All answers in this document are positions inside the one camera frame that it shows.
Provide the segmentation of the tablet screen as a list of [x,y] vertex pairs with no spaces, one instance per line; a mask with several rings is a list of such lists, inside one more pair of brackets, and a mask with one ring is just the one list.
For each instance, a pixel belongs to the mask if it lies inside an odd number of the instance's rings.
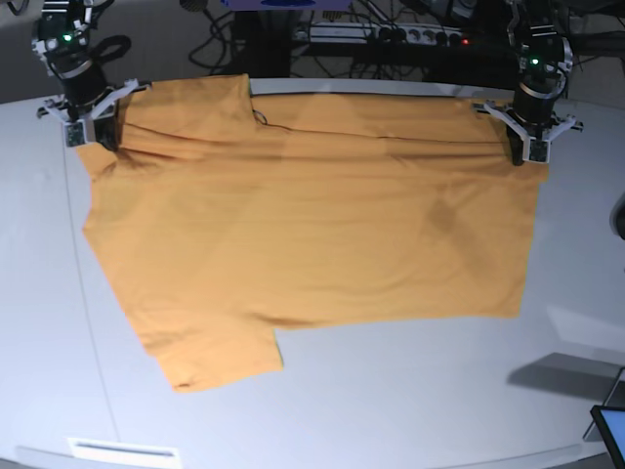
[[616,469],[624,469],[625,411],[608,410],[603,413],[607,420],[607,431],[603,442]]

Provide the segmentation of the orange yellow T-shirt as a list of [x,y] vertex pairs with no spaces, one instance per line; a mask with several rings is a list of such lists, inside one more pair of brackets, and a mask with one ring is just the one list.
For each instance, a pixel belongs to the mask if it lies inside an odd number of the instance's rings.
[[156,83],[78,149],[83,232],[146,352],[195,392],[282,368],[277,329],[521,307],[538,190],[468,100]]

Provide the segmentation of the grey tablet stand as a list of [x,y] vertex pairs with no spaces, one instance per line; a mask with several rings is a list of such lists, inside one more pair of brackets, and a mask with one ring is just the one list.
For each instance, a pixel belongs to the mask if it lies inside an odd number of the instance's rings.
[[593,443],[603,439],[603,433],[607,431],[607,420],[603,413],[608,410],[624,410],[624,367],[617,370],[603,401],[592,407],[591,423],[583,434],[584,442]]

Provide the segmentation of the white power strip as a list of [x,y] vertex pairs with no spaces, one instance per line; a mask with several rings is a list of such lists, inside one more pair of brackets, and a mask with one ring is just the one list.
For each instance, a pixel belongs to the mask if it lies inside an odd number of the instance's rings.
[[318,44],[400,44],[428,47],[459,47],[472,44],[461,29],[426,23],[378,24],[372,22],[302,23],[292,40]]

